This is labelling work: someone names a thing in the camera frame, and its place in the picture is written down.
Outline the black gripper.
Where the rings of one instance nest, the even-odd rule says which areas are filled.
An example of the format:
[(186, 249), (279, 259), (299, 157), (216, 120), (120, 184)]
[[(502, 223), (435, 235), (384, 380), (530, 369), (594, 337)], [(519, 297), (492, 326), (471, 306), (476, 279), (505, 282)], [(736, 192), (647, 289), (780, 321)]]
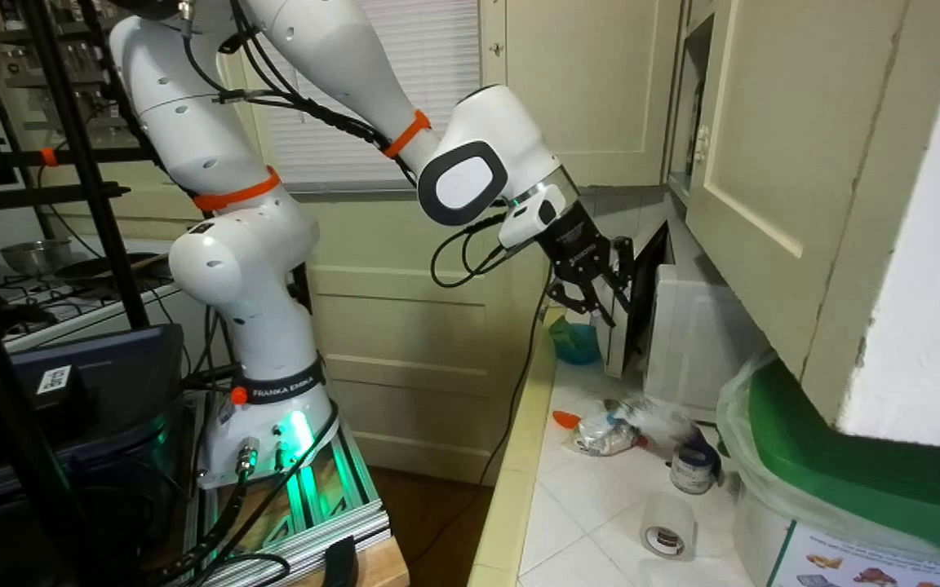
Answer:
[(594, 289), (594, 282), (603, 282), (613, 286), (616, 304), (631, 309), (632, 238), (608, 238), (586, 210), (573, 204), (538, 235), (538, 245), (553, 270), (553, 282), (549, 284), (553, 299), (566, 299), (566, 286), (576, 286), (579, 299), (598, 297), (598, 315), (613, 326), (610, 297)]

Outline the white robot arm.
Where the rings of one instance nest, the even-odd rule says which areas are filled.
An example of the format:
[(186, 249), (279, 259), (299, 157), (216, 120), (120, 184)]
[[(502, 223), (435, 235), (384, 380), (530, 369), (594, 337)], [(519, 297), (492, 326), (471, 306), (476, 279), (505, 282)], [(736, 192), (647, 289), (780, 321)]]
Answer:
[(505, 212), (500, 245), (536, 245), (553, 267), (552, 297), (576, 312), (625, 304), (625, 249), (603, 238), (576, 186), (505, 84), (458, 100), (435, 126), (394, 80), (358, 0), (109, 0), (108, 50), (131, 110), (165, 177), (204, 214), (168, 249), (173, 282), (217, 309), (237, 356), (229, 405), (210, 419), (204, 490), (285, 480), (338, 431), (309, 309), (287, 275), (309, 259), (312, 218), (252, 151), (216, 55), (263, 39), (330, 100), (319, 120), (376, 143), (427, 218), (467, 226)]

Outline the robot base platform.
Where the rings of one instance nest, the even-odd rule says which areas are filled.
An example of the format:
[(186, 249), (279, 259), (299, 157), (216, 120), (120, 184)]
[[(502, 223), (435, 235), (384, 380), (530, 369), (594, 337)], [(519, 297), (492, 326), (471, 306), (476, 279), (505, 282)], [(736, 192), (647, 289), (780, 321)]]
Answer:
[(216, 523), (180, 587), (363, 587), (384, 565), (408, 579), (391, 514), (335, 419), (319, 435), (304, 419), (240, 435), (204, 493)]

